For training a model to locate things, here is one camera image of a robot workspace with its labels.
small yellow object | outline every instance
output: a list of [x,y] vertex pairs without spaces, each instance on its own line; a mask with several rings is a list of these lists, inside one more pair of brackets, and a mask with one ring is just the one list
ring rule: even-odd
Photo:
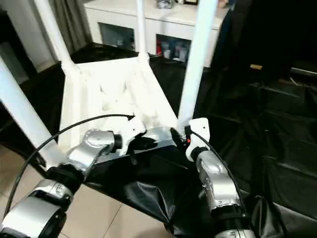
[[257,70],[261,70],[263,68],[262,65],[258,65],[258,64],[251,64],[250,68],[252,69],[257,69]]

beige floor tile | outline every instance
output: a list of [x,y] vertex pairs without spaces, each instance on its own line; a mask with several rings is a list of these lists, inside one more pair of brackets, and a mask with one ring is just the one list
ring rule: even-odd
[[23,165],[23,159],[13,151],[0,147],[0,174],[17,170]]
[[102,238],[121,203],[81,186],[67,211],[62,232],[70,238]]
[[3,196],[0,193],[0,222],[2,222],[3,214],[4,214],[4,210],[5,210],[5,206],[6,206],[7,201],[8,201],[8,198]]
[[[4,173],[0,174],[0,192],[9,197],[13,184],[15,182],[16,176],[19,172],[18,169],[7,170]],[[42,179],[41,175],[31,166],[25,170],[24,175],[20,181],[18,189],[14,196],[14,201],[20,201],[26,194],[28,194],[35,185]]]
[[60,233],[58,238],[68,238],[67,236],[65,236],[63,233]]
[[163,224],[129,206],[122,205],[105,238],[171,238]]

wall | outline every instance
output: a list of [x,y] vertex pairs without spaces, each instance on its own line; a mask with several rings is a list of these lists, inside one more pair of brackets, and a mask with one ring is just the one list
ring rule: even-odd
[[55,63],[31,0],[0,0],[37,71]]

white pole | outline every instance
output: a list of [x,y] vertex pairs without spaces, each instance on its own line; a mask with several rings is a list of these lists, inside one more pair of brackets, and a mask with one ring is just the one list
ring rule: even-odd
[[49,1],[35,0],[35,4],[54,50],[56,51],[57,57],[63,63],[72,62]]
[[179,133],[193,118],[199,85],[203,74],[204,62],[210,38],[212,20],[215,17],[218,0],[200,0],[198,5],[195,35],[191,44],[182,99],[178,113]]
[[136,0],[136,3],[137,3],[137,19],[138,19],[139,56],[144,59],[148,59],[149,55],[146,49],[146,38],[145,38],[144,0]]
[[[35,148],[51,137],[1,57],[0,101]],[[47,163],[46,169],[58,165],[64,158],[55,141],[40,150],[40,154]]]

red component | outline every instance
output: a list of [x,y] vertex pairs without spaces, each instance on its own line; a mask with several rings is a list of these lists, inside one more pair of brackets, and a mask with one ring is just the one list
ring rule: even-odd
[[160,40],[157,40],[157,55],[162,56],[162,47],[160,46]]

